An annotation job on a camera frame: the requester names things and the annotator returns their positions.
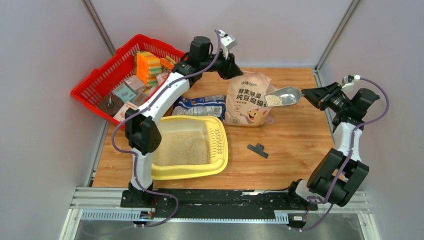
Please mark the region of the metal litter scoop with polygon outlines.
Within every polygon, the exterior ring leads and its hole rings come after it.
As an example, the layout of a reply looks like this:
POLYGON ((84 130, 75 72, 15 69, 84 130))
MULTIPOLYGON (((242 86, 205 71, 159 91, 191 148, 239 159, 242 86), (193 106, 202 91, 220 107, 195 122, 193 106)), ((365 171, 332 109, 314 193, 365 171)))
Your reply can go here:
POLYGON ((277 89, 265 95, 265 103, 268 107, 289 107, 300 102, 303 94, 294 86, 277 89))

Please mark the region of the pink cat litter bag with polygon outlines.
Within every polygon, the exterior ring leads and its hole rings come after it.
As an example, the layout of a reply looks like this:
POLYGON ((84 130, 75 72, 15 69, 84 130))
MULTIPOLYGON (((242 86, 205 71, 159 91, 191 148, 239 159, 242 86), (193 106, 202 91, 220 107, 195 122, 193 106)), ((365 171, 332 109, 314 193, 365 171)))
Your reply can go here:
POLYGON ((229 80, 223 122, 231 126, 258 127, 274 124, 265 95, 276 90, 272 79, 260 72, 244 71, 229 80))

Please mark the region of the black bag clip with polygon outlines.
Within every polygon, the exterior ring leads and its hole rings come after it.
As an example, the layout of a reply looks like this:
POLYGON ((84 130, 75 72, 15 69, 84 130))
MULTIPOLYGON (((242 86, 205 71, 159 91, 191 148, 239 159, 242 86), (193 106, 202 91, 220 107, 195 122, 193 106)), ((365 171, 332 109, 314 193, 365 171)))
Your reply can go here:
POLYGON ((269 157, 269 154, 264 151, 265 147, 260 143, 256 145, 249 144, 247 148, 265 159, 269 157))

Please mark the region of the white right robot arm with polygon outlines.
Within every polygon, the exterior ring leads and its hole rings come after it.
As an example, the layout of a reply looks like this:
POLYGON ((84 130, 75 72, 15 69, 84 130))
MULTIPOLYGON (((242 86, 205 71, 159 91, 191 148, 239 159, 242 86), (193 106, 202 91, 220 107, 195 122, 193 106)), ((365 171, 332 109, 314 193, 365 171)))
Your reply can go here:
POLYGON ((349 98, 336 82, 301 90, 302 95, 317 109, 331 109, 334 146, 327 152, 308 180, 293 181, 285 195, 286 205, 293 209, 309 204, 330 203, 345 206, 369 173, 362 163, 359 139, 363 133, 363 118, 380 96, 368 88, 360 88, 349 98))

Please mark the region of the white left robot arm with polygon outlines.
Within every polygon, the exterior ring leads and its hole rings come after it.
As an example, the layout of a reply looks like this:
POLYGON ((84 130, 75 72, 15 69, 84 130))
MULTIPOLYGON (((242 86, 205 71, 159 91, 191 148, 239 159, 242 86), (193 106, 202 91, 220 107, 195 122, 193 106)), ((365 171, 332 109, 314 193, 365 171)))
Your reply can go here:
POLYGON ((128 189, 135 192, 133 200, 142 208, 153 201, 153 152, 162 140, 158 125, 166 111, 204 72, 217 72, 224 80, 242 75, 235 56, 230 53, 230 49, 237 45, 236 38, 219 30, 217 40, 216 52, 213 53, 208 37, 194 37, 189 51, 174 65, 160 87, 137 110, 129 109, 125 114, 125 136, 133 154, 133 173, 128 189))

